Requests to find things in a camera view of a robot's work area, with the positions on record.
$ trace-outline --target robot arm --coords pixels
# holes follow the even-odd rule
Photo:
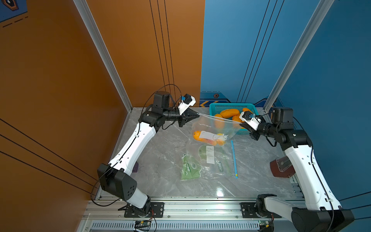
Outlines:
[[[256,118],[250,112],[242,112],[240,119],[244,121],[241,126],[250,131],[254,140],[263,135],[280,143],[295,169],[305,198],[305,205],[294,205],[275,195],[259,195],[257,205],[260,206],[260,215],[268,216],[271,212],[281,215],[291,221],[300,232],[325,232],[330,225],[331,231],[339,231],[354,220],[352,212],[341,207],[327,185],[307,133],[294,129],[292,109],[273,108],[272,123]]]
[[[197,112],[189,109],[196,102],[193,96],[186,94],[176,108],[169,107],[169,100],[168,92],[156,92],[154,103],[141,114],[124,147],[108,165],[101,164],[98,168],[102,189],[133,205],[133,210],[141,216],[147,215],[150,210],[150,197],[142,193],[137,188],[137,182],[130,177],[135,162],[165,121],[178,121],[179,127],[182,127],[186,122],[199,117]]]

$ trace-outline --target black mounting plate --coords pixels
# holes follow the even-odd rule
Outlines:
[[[240,203],[243,218],[262,218],[258,216],[258,214],[256,213],[255,204],[256,204],[255,202],[241,202]],[[273,216],[274,218],[282,218],[281,216],[275,213],[273,213]]]
[[[164,203],[163,202],[151,202],[151,208],[153,209],[153,217],[155,218],[162,218],[164,215]],[[128,204],[128,207],[125,210],[124,214],[125,218],[150,218],[152,217],[152,212],[150,211],[149,214],[145,217],[141,217],[138,214],[133,212],[133,206]]]

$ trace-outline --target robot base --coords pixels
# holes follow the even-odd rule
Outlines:
[[[150,218],[152,217],[152,210],[153,210],[153,217],[154,218],[162,218],[164,215],[164,203],[163,202],[150,202],[149,205],[149,213],[145,215],[142,211],[138,211],[138,208],[135,206],[127,207],[125,211],[125,218]]]

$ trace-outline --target vent grille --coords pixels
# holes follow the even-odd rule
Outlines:
[[[117,220],[94,220],[91,229],[105,230],[133,230],[133,221],[120,222]],[[152,221],[151,228],[154,229],[156,223]],[[157,229],[159,230],[258,230],[258,221],[212,221],[212,220],[161,220],[157,221]]]

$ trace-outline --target orange wall panel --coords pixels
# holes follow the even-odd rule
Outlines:
[[[73,1],[27,9],[0,27],[0,118],[97,178],[127,111]],[[81,188],[0,153],[1,231],[75,231],[96,181],[2,121],[0,134],[85,181],[0,137],[0,151]]]
[[[198,105],[204,0],[87,2],[134,107],[165,84]],[[179,98],[174,86],[165,89]]]

